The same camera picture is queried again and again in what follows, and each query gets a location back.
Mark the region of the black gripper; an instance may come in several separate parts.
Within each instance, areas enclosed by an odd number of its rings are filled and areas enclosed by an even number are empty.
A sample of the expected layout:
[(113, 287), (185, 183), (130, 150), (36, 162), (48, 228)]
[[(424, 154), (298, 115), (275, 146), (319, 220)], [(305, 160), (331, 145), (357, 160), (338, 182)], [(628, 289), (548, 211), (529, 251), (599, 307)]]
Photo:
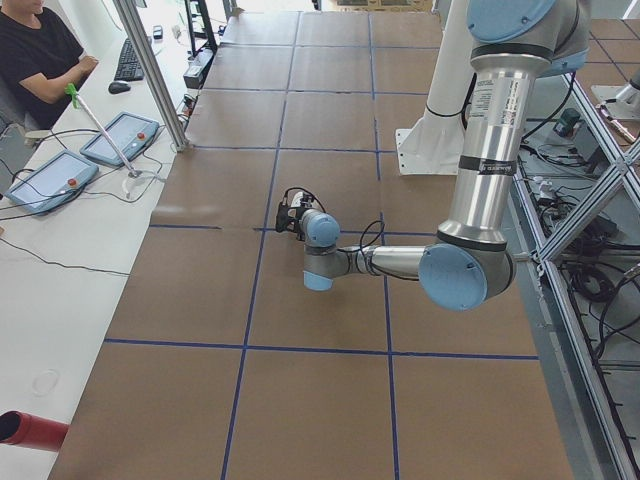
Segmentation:
[(297, 192), (294, 195), (294, 210), (297, 220), (301, 220), (304, 213), (308, 210), (325, 212), (325, 208), (320, 200), (309, 192)]

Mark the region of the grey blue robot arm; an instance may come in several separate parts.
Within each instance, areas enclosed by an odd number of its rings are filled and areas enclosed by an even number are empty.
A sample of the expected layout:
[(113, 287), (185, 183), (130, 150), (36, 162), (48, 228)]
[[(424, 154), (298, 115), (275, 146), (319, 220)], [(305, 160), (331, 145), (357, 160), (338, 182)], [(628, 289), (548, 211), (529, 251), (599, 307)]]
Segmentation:
[(304, 242), (304, 285), (354, 274), (417, 281), (437, 305), (474, 309), (504, 292), (515, 265), (500, 231), (535, 81), (578, 70), (588, 52), (588, 1), (472, 1), (466, 10), (475, 84), (449, 214), (426, 246), (339, 248), (337, 221), (305, 195), (291, 218)]

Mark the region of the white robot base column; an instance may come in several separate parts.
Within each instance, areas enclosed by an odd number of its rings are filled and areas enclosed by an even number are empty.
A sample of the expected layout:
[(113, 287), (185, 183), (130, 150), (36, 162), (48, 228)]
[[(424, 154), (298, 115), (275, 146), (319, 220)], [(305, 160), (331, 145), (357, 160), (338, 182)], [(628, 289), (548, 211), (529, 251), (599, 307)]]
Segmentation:
[(465, 0), (451, 2), (424, 113), (412, 128), (396, 131), (402, 175), (457, 173), (464, 144), (462, 113), (474, 74), (468, 6)]

